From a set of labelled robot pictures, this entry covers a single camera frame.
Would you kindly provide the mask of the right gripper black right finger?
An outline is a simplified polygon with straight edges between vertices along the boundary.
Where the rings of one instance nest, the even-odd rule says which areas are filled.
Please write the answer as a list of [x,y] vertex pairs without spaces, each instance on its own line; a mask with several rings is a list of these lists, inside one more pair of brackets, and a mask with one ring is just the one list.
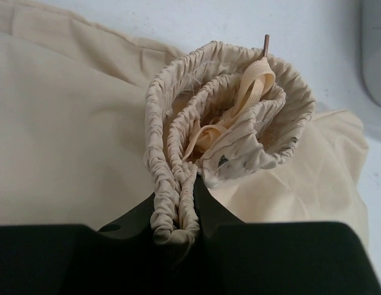
[[202,294],[381,294],[359,237],[341,222],[246,223],[198,178]]

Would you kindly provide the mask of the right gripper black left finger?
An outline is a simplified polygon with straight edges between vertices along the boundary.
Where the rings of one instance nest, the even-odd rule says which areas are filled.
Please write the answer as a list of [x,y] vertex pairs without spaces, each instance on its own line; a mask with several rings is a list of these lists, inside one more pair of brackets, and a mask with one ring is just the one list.
[[0,294],[163,294],[154,255],[146,227],[0,226]]

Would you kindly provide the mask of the beige trousers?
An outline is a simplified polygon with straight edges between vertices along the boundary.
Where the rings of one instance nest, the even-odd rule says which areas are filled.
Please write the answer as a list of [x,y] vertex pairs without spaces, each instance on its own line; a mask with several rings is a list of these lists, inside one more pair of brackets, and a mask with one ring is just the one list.
[[97,229],[155,192],[155,242],[185,251],[201,176],[242,221],[340,221],[367,243],[363,125],[315,107],[293,66],[259,49],[185,55],[0,1],[0,224]]

